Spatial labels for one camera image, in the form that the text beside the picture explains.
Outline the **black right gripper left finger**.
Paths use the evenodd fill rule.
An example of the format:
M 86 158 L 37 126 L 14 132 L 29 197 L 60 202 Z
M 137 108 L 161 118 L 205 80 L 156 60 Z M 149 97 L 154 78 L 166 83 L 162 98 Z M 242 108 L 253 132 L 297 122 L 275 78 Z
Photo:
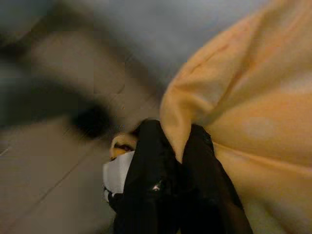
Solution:
M 179 163 L 158 120 L 143 121 L 137 136 L 114 234 L 177 234 Z

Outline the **yellow cartoon egg blanket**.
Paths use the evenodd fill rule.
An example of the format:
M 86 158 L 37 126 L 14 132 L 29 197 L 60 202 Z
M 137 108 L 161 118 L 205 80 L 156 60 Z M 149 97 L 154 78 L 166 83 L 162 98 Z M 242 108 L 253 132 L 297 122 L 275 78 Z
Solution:
M 312 234 L 312 0 L 273 0 L 199 49 L 158 121 L 179 163 L 177 234 L 192 125 L 210 135 L 253 234 Z M 103 167 L 115 212 L 137 141 L 137 128 L 117 136 Z

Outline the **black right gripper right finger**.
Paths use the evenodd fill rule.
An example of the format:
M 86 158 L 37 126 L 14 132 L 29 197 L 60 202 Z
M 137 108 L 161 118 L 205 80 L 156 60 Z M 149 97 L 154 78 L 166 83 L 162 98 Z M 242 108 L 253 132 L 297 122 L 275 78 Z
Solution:
M 191 126 L 182 165 L 189 179 L 181 234 L 254 234 L 236 189 L 215 156 L 210 135 L 199 125 Z

